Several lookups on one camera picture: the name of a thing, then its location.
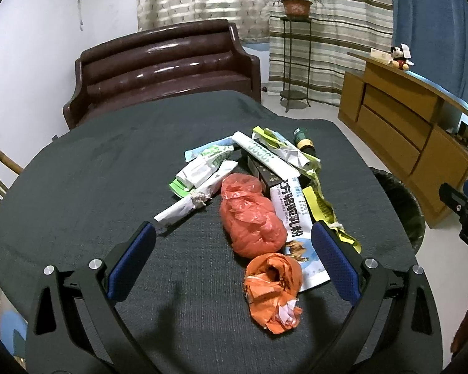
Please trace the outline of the wooden sideboard cabinet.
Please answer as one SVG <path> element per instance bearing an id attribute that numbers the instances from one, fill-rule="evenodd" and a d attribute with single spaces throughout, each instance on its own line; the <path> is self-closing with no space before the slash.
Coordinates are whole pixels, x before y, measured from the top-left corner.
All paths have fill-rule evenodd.
<path id="1" fill-rule="evenodd" d="M 441 184 L 468 181 L 468 145 L 454 135 L 468 104 L 414 72 L 355 57 L 365 69 L 345 74 L 338 117 L 407 185 L 434 228 L 450 213 Z"/>

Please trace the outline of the white paper wrapper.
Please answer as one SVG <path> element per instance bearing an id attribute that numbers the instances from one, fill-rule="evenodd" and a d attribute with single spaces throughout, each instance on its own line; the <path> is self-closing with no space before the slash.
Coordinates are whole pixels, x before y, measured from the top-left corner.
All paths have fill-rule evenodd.
<path id="1" fill-rule="evenodd" d="M 158 213 L 154 217 L 154 222 L 162 228 L 167 228 L 184 219 L 192 211 L 205 207 L 209 199 L 221 189 L 222 181 L 234 171 L 237 165 L 237 161 L 224 160 L 213 176 L 198 188 L 191 190 L 187 196 Z"/>

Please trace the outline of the yellow wrapper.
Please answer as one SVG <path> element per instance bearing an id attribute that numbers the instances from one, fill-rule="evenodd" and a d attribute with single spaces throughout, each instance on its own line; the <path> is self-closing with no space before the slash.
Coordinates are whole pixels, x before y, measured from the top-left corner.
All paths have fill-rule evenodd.
<path id="1" fill-rule="evenodd" d="M 357 253 L 361 253 L 360 242 L 346 232 L 344 226 L 338 221 L 332 204 L 324 198 L 317 170 L 301 171 L 300 175 L 303 179 L 303 196 L 314 220 L 325 222 L 342 242 L 351 245 Z"/>

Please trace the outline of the green yellow bottle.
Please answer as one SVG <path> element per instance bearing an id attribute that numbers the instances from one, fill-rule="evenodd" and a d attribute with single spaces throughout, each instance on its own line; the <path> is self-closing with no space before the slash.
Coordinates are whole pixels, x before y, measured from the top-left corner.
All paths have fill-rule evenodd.
<path id="1" fill-rule="evenodd" d="M 309 133 L 308 133 L 308 130 L 306 130 L 306 128 L 299 127 L 295 129 L 293 132 L 293 137 L 294 137 L 294 144 L 299 150 L 301 150 L 303 153 L 307 155 L 311 155 L 313 157 L 316 156 L 314 142 L 309 137 Z"/>

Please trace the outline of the dark brown leather sofa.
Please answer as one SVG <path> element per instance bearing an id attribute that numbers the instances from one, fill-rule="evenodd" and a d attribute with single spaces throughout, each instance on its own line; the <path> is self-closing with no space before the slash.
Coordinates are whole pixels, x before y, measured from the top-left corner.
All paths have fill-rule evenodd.
<path id="1" fill-rule="evenodd" d="M 260 60 L 244 50 L 236 25 L 226 19 L 166 25 L 83 51 L 63 116 L 74 129 L 128 106 L 222 90 L 261 100 Z"/>

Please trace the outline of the small beige box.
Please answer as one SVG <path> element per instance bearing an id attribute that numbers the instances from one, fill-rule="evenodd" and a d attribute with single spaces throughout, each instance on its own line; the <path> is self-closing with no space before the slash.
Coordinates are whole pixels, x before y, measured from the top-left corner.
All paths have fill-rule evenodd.
<path id="1" fill-rule="evenodd" d="M 375 48 L 371 47 L 371 49 L 369 51 L 369 55 L 374 60 L 382 62 L 382 63 L 384 63 L 386 65 L 390 65 L 391 62 L 392 62 L 391 53 L 387 52 L 387 51 L 381 51 L 381 50 L 378 50 L 378 49 L 375 49 Z"/>

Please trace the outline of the blue curtain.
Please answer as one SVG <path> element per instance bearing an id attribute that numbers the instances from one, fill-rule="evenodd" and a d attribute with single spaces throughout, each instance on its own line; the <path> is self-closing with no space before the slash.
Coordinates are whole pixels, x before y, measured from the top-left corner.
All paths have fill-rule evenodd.
<path id="1" fill-rule="evenodd" d="M 468 103 L 468 1 L 393 0 L 392 43 L 407 44 L 414 71 Z"/>

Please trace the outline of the mickey mouse plush toy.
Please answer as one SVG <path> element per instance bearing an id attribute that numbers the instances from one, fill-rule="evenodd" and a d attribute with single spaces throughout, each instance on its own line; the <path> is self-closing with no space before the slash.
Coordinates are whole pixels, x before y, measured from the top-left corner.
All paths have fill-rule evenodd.
<path id="1" fill-rule="evenodd" d="M 409 70 L 414 65 L 408 45 L 402 43 L 399 46 L 391 47 L 390 65 L 403 71 Z"/>

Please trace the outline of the green white carton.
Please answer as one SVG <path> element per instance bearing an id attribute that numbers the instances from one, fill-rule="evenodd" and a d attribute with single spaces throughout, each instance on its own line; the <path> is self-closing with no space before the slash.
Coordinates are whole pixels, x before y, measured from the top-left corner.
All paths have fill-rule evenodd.
<path id="1" fill-rule="evenodd" d="M 205 149 L 177 172 L 175 179 L 169 184 L 171 191 L 180 199 L 187 196 L 192 189 L 198 188 L 213 176 L 233 151 L 233 145 L 213 145 Z"/>

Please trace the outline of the black trash bin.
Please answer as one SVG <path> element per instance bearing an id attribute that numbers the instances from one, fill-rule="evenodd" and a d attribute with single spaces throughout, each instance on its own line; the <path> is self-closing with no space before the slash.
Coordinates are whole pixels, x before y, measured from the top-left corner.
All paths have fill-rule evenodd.
<path id="1" fill-rule="evenodd" d="M 401 180 L 391 173 L 374 167 L 370 167 L 370 170 L 390 200 L 414 253 L 417 253 L 423 244 L 426 230 L 423 211 L 417 198 Z"/>

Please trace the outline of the striped curtain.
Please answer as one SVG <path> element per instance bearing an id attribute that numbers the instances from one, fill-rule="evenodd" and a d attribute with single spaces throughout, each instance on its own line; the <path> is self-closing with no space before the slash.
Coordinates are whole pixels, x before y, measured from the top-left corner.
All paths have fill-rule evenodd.
<path id="1" fill-rule="evenodd" d="M 270 6 L 270 59 L 268 92 L 277 95 L 282 88 L 282 17 L 284 8 Z M 364 69 L 353 53 L 369 52 L 371 47 L 387 50 L 393 34 L 392 0 L 319 0 L 310 8 L 313 46 L 310 74 L 310 100 L 339 106 L 344 75 Z"/>

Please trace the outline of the light blue sachet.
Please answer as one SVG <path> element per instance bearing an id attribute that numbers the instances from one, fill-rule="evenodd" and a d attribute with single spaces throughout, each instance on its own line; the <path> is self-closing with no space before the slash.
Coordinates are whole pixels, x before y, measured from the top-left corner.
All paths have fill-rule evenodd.
<path id="1" fill-rule="evenodd" d="M 201 155 L 205 150 L 213 147 L 213 146 L 229 146 L 233 145 L 234 140 L 232 137 L 225 137 L 219 140 L 215 140 L 213 142 L 209 142 L 207 144 L 204 144 L 202 146 L 199 146 L 195 149 L 192 150 L 186 150 L 184 152 L 184 158 L 187 163 L 193 161 L 195 158 L 197 158 L 199 155 Z"/>

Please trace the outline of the orange plastic bag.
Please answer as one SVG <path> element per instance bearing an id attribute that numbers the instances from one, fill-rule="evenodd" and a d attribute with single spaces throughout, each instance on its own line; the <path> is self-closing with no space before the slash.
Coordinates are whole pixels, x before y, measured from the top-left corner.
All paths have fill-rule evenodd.
<path id="1" fill-rule="evenodd" d="M 303 285 L 299 263 L 279 252 L 255 257 L 247 266 L 243 288 L 251 318 L 274 335 L 300 323 L 297 295 Z"/>

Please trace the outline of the dark brown cigarette box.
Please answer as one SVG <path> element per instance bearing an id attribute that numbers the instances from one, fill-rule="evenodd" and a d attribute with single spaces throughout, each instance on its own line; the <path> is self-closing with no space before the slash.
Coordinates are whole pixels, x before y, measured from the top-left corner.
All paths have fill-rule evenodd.
<path id="1" fill-rule="evenodd" d="M 272 170 L 268 169 L 251 155 L 247 155 L 247 167 L 251 171 L 251 174 L 259 179 L 265 196 L 270 196 L 271 188 L 283 182 L 277 174 L 273 173 Z"/>

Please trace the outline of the white camel milk packet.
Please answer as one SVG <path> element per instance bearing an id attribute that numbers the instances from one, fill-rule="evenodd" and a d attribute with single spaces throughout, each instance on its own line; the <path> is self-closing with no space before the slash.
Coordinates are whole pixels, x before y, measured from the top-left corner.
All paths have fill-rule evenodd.
<path id="1" fill-rule="evenodd" d="M 270 196 L 275 213 L 287 232 L 283 252 L 296 260 L 302 269 L 300 291 L 328 282 L 329 274 L 312 245 L 313 222 L 298 179 L 294 177 L 271 187 Z"/>

